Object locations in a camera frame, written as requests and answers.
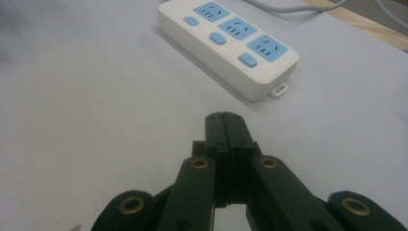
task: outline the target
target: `metal screw hole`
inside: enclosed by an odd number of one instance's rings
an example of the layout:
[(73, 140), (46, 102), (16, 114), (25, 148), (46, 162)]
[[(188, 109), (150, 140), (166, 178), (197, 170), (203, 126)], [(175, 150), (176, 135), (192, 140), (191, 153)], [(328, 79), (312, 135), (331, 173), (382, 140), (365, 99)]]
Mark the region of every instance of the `metal screw hole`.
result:
[(275, 168), (278, 166), (278, 164), (270, 158), (265, 158), (261, 161), (261, 164), (263, 167), (267, 167), (267, 168)]
[(131, 215), (139, 212), (144, 206), (144, 200), (139, 196), (132, 196), (123, 200), (119, 205), (120, 213)]
[(358, 216), (368, 216), (371, 213), (370, 207), (360, 200), (346, 197), (342, 200), (342, 205), (350, 212)]
[(208, 166), (208, 162), (205, 161), (205, 160), (198, 159), (198, 160), (193, 160), (191, 162), (191, 165), (194, 168), (202, 169), (202, 168), (206, 168)]

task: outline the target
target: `white cable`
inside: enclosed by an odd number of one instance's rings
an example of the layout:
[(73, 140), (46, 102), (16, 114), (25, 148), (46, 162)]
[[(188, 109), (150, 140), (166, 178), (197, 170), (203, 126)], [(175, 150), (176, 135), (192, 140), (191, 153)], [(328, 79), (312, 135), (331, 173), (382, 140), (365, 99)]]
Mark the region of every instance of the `white cable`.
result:
[(399, 18), (394, 16), (392, 13), (390, 13), (387, 8), (382, 4), (381, 0), (374, 0), (375, 5), (378, 7), (378, 9), (381, 10), (383, 14), (388, 16), (394, 23), (398, 24), (402, 28), (408, 31), (408, 25), (401, 21)]
[(271, 5), (267, 5), (265, 3), (262, 3), (258, 0), (243, 0), (259, 9), (262, 9), (266, 12), (269, 13), (296, 13), (296, 12), (327, 12), (334, 10), (338, 7), (340, 7), (342, 4), (348, 2), (348, 0), (342, 0), (336, 4), (333, 4), (328, 7), (318, 7), (318, 6), (310, 6), (310, 5), (305, 5), (305, 6), (298, 6), (298, 7), (289, 7), (289, 8), (277, 8), (277, 7), (272, 7)]

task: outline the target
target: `blue socket panel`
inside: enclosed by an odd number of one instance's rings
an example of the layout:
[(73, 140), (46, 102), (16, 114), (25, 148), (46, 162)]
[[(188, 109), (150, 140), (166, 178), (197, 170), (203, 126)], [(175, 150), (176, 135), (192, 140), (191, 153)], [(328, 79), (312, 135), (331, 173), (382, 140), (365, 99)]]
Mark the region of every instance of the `blue socket panel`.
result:
[(277, 60), (288, 51), (288, 47), (267, 35), (256, 38), (246, 46), (269, 62)]
[(230, 12), (228, 12), (215, 2), (206, 3), (200, 7), (195, 8), (194, 11), (211, 22), (215, 22), (230, 14)]
[(234, 17), (218, 26), (222, 31), (232, 36), (234, 39), (242, 40), (258, 31), (238, 17)]

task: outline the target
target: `power strip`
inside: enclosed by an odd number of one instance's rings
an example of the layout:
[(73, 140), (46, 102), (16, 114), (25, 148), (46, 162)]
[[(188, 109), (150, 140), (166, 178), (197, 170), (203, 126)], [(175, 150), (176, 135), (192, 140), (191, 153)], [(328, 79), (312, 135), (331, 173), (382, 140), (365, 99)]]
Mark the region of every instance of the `power strip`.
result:
[(288, 88), (298, 54), (219, 3), (171, 0), (158, 10), (161, 30), (247, 99)]

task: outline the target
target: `wooden surface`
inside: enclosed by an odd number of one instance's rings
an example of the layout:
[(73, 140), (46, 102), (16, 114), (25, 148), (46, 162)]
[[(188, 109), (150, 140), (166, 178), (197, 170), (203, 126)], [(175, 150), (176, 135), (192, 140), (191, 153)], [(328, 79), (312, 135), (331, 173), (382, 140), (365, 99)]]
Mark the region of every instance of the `wooden surface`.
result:
[[(318, 6), (328, 6), (332, 3), (326, 0), (303, 0), (305, 3), (310, 5)], [(327, 12), (328, 14), (339, 18), (341, 21), (344, 21), (353, 27), (356, 27), (371, 36), (381, 39), (390, 45), (401, 49), (408, 50), (408, 37), (391, 30), (385, 26), (382, 26), (376, 22), (373, 22), (361, 15), (351, 12), (345, 8), (337, 8), (336, 10)]]

